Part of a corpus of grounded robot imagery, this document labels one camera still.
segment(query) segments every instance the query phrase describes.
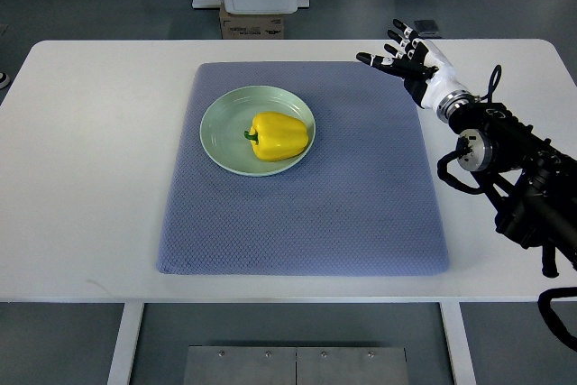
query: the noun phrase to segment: table leg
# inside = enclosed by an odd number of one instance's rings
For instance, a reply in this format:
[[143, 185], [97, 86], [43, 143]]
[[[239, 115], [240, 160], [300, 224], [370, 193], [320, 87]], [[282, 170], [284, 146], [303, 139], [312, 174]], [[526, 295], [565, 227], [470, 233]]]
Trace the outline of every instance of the table leg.
[[461, 306], [458, 301], [443, 301], [440, 304], [454, 383], [476, 385]]
[[108, 385], [128, 385], [130, 382], [143, 310], [144, 304], [141, 302], [124, 304], [123, 317], [118, 328], [116, 347], [108, 374]]

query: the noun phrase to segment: blue mat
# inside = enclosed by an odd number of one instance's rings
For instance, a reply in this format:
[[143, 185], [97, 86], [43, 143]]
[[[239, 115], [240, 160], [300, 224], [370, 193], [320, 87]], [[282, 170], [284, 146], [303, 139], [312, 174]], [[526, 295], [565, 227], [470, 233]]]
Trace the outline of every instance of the blue mat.
[[[270, 85], [307, 103], [316, 138], [293, 168], [233, 174], [205, 154], [207, 108]], [[202, 65], [169, 192], [157, 268], [175, 274], [433, 275], [448, 254], [417, 107], [360, 62]]]

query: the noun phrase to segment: white table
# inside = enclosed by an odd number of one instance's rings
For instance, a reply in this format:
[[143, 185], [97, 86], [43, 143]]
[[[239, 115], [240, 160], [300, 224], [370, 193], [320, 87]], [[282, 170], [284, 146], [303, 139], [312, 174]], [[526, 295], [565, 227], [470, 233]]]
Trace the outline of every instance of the white table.
[[[176, 276], [156, 271], [188, 95], [215, 61], [354, 60], [383, 41], [45, 41], [0, 106], [0, 300], [125, 302], [111, 383], [130, 373], [144, 302], [440, 302], [458, 381], [472, 376], [459, 302], [534, 301], [577, 274], [541, 275], [541, 252], [494, 231], [485, 197], [435, 175], [456, 136], [419, 111], [450, 255], [434, 277]], [[545, 41], [439, 41], [473, 93], [503, 66], [495, 99], [577, 155], [577, 87]], [[462, 179], [472, 183], [465, 172]]]

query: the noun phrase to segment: black cable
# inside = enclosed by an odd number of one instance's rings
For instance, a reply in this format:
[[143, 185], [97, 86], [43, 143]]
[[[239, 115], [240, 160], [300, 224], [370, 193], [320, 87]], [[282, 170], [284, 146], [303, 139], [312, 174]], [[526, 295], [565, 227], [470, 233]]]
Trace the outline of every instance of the black cable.
[[467, 140], [464, 137], [460, 137], [457, 141], [457, 148], [454, 151], [447, 153], [441, 160], [436, 163], [436, 174], [440, 180], [446, 182], [449, 186], [462, 191], [463, 193], [473, 195], [482, 194], [483, 190], [481, 188], [470, 187], [449, 173], [449, 163], [453, 160], [458, 160], [468, 152], [469, 147]]
[[503, 72], [503, 68], [500, 65], [497, 65], [493, 72], [490, 75], [489, 79], [489, 87], [487, 89], [487, 95], [481, 98], [481, 101], [487, 100], [487, 102], [493, 102], [493, 92], [497, 89], [499, 82], [501, 80], [501, 75]]
[[539, 295], [537, 306], [539, 312], [545, 321], [549, 330], [565, 346], [577, 352], [577, 337], [571, 335], [563, 324], [563, 321], [551, 308], [551, 300], [557, 298], [575, 298], [577, 297], [577, 288], [557, 288], [549, 289]]

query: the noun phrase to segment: metal plate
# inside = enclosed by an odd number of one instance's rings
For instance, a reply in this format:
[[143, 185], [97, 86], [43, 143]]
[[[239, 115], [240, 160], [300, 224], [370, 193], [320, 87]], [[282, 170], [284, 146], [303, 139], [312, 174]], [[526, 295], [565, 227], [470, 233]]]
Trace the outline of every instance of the metal plate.
[[184, 385], [408, 385], [402, 348], [190, 346]]
[[295, 385], [294, 347], [190, 346], [184, 385]]
[[405, 350], [299, 347], [298, 385], [408, 385]]

